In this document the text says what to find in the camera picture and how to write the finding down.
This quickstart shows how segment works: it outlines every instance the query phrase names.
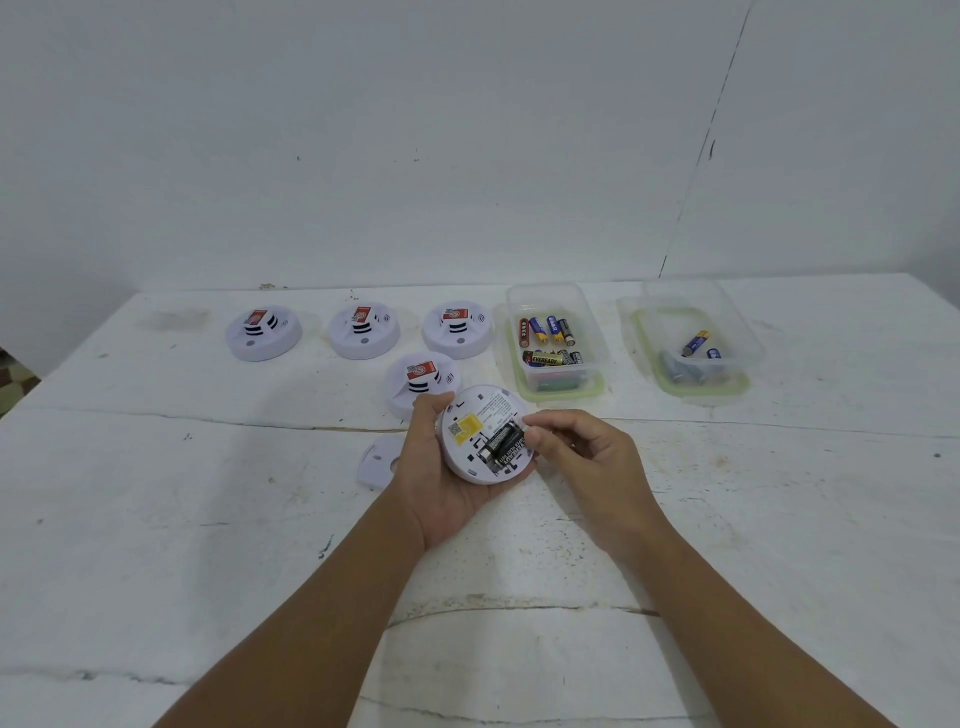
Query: left hand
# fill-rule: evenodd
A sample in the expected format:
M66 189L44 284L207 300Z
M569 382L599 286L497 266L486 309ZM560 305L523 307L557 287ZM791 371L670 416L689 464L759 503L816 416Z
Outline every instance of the left hand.
M444 462L437 439L437 415L453 401L454 393L420 395L403 441L400 461L387 490L399 497L423 534L424 548L433 548L463 528L491 498L529 475L531 460L519 475L495 485L468 483Z

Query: yellow sticker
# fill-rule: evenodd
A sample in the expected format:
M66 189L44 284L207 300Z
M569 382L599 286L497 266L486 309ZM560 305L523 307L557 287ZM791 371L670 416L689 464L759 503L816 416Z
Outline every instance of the yellow sticker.
M480 422L480 418L472 412L463 420L455 422L449 427L450 434L452 434L453 439L457 441L457 445L462 445L482 429L483 423Z

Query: forearm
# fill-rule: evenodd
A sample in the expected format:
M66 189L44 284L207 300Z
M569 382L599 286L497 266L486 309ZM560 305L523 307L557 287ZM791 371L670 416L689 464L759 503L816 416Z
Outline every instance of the forearm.
M662 514L628 565L728 726L891 726L754 609Z
M157 728L347 725L422 553L419 528L388 489L303 586Z

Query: smoke detector base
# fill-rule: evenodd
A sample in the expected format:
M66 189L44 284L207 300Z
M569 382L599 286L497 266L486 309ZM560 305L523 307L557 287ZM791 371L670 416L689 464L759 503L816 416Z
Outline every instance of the smoke detector base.
M480 303L448 301L431 310L420 327L427 349L452 359L476 356L493 339L493 315Z
M403 451L405 435L384 435L377 438L363 453L357 466L357 480L371 488L383 490L394 479L391 466Z
M373 359L394 347L400 338L396 311L369 302L338 311L326 328L333 350L344 359Z
M456 392L460 385L460 370L446 354L409 353L387 368L383 377L383 399L390 414L409 422L414 413L414 400L419 395Z
M471 483L493 485L533 459L523 441L523 401L513 392L478 384L459 393L440 418L444 460Z
M227 327L227 346L243 361L266 361L293 349L301 336L297 314L271 305L237 316Z

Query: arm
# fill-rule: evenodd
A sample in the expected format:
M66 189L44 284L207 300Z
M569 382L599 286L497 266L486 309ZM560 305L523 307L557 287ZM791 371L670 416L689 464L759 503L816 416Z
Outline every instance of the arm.
M434 423L452 399L417 398L390 486L303 586L156 728L347 725L380 636L420 557L533 470L531 464L490 487L451 473Z
M892 727L670 525L629 435L578 410L524 420L537 425L527 444L560 468L594 540L643 582L724 725Z

